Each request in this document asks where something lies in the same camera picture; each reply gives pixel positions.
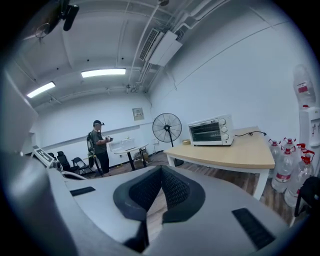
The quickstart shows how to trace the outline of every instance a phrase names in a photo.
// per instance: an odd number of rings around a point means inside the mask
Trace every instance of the toaster oven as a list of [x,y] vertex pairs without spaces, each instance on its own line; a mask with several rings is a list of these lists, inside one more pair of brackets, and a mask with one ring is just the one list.
[[231,145],[234,140],[234,127],[231,115],[188,124],[192,145]]

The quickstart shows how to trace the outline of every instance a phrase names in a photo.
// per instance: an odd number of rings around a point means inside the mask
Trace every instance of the red bottle cap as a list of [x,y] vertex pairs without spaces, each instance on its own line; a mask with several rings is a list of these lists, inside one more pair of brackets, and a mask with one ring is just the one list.
[[272,140],[272,139],[269,139],[268,142],[269,142],[269,143],[271,144],[271,146],[273,146],[273,147],[278,146],[278,145],[281,143],[281,141],[279,141],[279,142],[277,143],[276,140]]
[[301,159],[302,159],[302,161],[304,161],[308,165],[312,162],[312,160],[314,159],[314,156],[315,156],[315,152],[313,152],[311,150],[307,150],[305,152],[305,156],[301,156]]
[[284,153],[286,154],[286,155],[291,155],[291,153],[292,152],[295,152],[296,151],[296,147],[295,146],[293,146],[293,147],[291,147],[291,148],[286,148],[286,147],[284,147],[284,146],[281,146],[281,150],[284,150]]
[[300,148],[301,150],[305,150],[306,149],[306,144],[305,143],[299,143],[297,144],[298,148]]
[[285,137],[285,138],[283,138],[283,140],[284,140],[284,141],[287,140],[287,143],[288,143],[288,144],[292,144],[293,141],[295,142],[297,139],[294,139],[294,140],[292,141],[292,138],[286,138],[286,137]]

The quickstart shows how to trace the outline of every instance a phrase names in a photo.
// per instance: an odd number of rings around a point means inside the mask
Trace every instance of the oven door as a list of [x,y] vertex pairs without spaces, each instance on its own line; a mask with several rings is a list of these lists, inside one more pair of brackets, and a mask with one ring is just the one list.
[[222,145],[218,119],[190,125],[189,129],[194,145]]

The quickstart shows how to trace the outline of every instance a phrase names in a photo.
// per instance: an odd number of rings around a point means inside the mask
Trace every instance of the fan guard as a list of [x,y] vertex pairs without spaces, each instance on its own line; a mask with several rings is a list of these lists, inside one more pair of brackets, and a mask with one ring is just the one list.
[[171,113],[163,113],[154,119],[152,131],[154,136],[159,141],[166,143],[174,142],[181,134],[182,125],[176,115]]

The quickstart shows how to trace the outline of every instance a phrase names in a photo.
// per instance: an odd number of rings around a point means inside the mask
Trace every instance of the fan stand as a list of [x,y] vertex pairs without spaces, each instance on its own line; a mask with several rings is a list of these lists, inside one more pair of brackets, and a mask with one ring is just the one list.
[[[171,137],[170,125],[166,124],[164,126],[164,129],[169,133],[171,145],[172,145],[172,147],[174,147],[174,142],[173,142],[172,137]],[[184,161],[182,161],[180,159],[176,159],[176,158],[173,160],[173,162],[174,162],[174,166],[181,166],[184,163]]]

